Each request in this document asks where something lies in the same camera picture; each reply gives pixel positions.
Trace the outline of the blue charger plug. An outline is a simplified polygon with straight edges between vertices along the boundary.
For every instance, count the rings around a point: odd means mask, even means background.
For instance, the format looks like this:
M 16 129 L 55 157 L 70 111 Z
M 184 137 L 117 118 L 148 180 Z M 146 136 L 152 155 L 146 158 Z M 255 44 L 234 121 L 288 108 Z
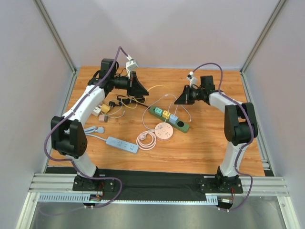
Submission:
M 174 114 L 171 114 L 169 117 L 169 122 L 173 125 L 177 124 L 178 122 L 178 117 Z

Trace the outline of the yellow charger plug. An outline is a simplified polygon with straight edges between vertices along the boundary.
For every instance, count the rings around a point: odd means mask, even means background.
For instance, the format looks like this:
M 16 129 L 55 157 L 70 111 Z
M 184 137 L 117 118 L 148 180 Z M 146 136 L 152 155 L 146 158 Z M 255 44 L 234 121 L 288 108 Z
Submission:
M 162 113 L 162 117 L 165 120 L 169 119 L 170 115 L 171 115 L 171 113 L 169 111 L 166 111 L 166 110 L 164 110 L 163 113 Z

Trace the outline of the green power strip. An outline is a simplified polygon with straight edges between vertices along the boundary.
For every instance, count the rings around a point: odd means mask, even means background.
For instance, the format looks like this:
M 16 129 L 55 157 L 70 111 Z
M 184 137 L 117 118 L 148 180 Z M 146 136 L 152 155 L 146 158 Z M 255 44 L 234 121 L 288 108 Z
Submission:
M 157 106 L 151 106 L 149 108 L 149 113 L 162 120 L 163 122 L 170 124 L 173 128 L 176 128 L 177 130 L 183 133 L 187 133 L 190 129 L 190 125 L 187 122 L 184 122 L 176 115 L 166 110 L 163 110 Z

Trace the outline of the teal charger plug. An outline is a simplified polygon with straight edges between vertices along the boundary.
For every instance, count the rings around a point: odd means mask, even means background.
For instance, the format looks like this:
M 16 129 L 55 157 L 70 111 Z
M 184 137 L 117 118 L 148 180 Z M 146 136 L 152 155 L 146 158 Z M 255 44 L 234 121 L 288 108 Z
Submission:
M 154 109 L 154 113 L 157 114 L 158 116 L 162 116 L 163 110 L 161 108 L 159 108 L 159 107 L 156 107 Z

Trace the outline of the orange charger plug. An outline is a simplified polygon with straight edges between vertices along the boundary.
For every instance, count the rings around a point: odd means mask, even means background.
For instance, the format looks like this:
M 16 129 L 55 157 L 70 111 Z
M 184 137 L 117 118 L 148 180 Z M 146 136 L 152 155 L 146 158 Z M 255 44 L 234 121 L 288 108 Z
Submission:
M 110 111 L 111 108 L 108 105 L 106 105 L 106 104 L 102 104 L 100 109 L 101 109 L 101 112 L 103 114 L 106 114 L 106 113 L 108 113 Z

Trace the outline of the white charger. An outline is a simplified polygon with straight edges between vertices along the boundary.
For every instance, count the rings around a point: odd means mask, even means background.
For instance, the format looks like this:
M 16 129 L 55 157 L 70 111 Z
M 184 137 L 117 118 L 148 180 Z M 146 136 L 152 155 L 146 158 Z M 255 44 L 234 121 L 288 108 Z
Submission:
M 99 116 L 100 113 L 101 113 L 101 109 L 99 107 L 95 107 L 91 114 L 94 116 Z

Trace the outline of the brown pink charger plug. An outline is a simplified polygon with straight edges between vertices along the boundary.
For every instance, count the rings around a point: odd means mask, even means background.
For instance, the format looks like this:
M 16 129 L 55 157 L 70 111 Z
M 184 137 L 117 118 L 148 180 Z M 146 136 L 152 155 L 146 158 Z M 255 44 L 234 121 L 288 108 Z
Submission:
M 98 121 L 100 123 L 106 123 L 106 122 L 108 122 L 108 120 L 109 120 L 109 117 L 107 115 L 104 115 L 104 114 L 99 115 Z

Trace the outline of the pink round power strip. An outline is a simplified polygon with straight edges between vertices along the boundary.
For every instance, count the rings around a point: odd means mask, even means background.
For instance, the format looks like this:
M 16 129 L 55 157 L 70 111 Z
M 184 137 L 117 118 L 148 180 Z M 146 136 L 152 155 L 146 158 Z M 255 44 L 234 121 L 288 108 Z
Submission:
M 173 136 L 173 127 L 168 123 L 159 123 L 153 130 L 140 133 L 136 138 L 137 146 L 144 151 L 152 150 L 157 141 L 168 141 Z

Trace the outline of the light blue power strip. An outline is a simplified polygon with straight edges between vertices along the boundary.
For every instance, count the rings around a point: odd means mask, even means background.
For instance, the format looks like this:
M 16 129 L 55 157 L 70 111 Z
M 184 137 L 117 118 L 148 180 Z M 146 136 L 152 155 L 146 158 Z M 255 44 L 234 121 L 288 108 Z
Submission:
M 120 140 L 115 137 L 109 136 L 108 138 L 102 138 L 100 136 L 95 135 L 95 133 L 98 134 L 103 134 L 104 133 L 104 128 L 103 127 L 97 127 L 97 126 L 92 126 L 84 129 L 84 132 L 87 136 L 92 136 L 95 138 L 98 138 L 102 141 L 104 141 L 107 145 L 115 147 L 117 149 L 121 149 L 133 154 L 136 154 L 138 152 L 139 146 L 130 142 L 126 142 L 123 140 Z

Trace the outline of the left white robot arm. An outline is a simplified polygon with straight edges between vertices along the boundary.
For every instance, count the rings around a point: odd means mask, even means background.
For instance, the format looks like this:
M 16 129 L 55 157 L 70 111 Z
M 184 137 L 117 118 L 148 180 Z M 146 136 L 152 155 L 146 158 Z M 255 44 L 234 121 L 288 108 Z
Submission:
M 126 76 L 117 76 L 118 63 L 115 59 L 102 59 L 101 68 L 88 81 L 88 85 L 79 100 L 61 117 L 51 120 L 51 147 L 71 161 L 78 175 L 93 178 L 97 167 L 86 153 L 87 138 L 84 125 L 89 116 L 113 89 L 125 90 L 128 96 L 144 97 L 149 93 L 138 81 L 135 69 L 138 64 L 128 56 Z

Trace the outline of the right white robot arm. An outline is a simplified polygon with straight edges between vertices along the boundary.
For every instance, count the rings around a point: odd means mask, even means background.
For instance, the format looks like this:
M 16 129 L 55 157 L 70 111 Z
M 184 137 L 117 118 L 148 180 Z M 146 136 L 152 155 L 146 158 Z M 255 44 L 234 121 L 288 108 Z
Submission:
M 187 75 L 190 81 L 182 94 L 174 102 L 176 105 L 191 105 L 195 101 L 204 101 L 224 113 L 224 135 L 228 142 L 225 157 L 217 169 L 215 180 L 218 184 L 236 184 L 239 166 L 248 146 L 258 135 L 257 121 L 252 103 L 241 103 L 216 90 L 212 76 L 197 78 L 193 72 Z

